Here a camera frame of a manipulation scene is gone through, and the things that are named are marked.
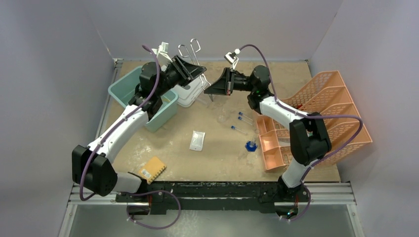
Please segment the metal crucible tongs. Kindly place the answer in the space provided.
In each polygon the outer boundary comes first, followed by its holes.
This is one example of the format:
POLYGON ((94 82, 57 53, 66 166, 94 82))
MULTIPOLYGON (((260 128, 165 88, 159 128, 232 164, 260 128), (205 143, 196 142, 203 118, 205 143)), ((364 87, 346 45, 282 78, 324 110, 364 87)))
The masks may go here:
MULTIPOLYGON (((197 57, 197 53, 201 50, 201 46, 199 41, 196 38, 192 38, 190 40, 190 49, 184 45, 184 44, 180 44, 178 45, 178 52, 180 54, 180 56, 182 58, 190 58, 192 64, 194 65, 200 65, 198 57, 197 57)), ((207 80, 206 76, 204 74, 201 74, 199 76, 199 79, 201 81, 201 88, 202 90, 206 89, 206 86, 211 86, 211 83, 207 80)))

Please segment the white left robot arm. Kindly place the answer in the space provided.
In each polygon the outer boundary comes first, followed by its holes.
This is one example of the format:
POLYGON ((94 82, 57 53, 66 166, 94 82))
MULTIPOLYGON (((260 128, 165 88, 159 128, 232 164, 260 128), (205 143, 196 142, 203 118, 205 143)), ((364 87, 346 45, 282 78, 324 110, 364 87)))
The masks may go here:
POLYGON ((186 86, 206 71, 205 66, 186 62, 174 56, 165 69, 157 61, 140 67, 134 95, 117 120, 96 140, 86 146, 77 145, 72 151, 72 179, 93 195, 110 192, 128 193, 135 202, 147 197, 143 178, 131 172, 118 173, 113 161, 136 131, 146 125, 159 111, 161 96, 176 85, 186 86))

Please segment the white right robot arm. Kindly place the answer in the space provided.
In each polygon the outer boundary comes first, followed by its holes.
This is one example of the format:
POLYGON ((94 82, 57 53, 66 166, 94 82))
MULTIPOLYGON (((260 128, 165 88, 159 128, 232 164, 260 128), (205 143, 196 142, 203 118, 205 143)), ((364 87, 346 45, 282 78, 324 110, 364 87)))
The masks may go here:
POLYGON ((270 117, 289 132, 293 159, 280 176, 277 194, 289 201, 296 196, 310 165, 322 159, 332 149, 326 125, 319 113, 308 114, 295 110, 270 91, 272 82, 267 66, 256 66, 250 75, 224 68, 220 78, 204 90, 205 94, 229 96, 233 91, 248 91, 249 107, 260 115, 270 117))

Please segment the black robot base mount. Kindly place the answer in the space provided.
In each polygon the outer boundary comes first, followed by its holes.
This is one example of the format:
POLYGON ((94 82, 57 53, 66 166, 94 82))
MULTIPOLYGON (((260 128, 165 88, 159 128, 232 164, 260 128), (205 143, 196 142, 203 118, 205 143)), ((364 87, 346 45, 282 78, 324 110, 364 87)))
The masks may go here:
POLYGON ((119 192, 116 202, 129 205, 131 215, 142 205, 151 215, 168 210, 258 211, 295 216, 298 205, 309 201, 309 192, 299 186, 285 189, 277 181, 155 181, 142 184, 134 194, 119 192))

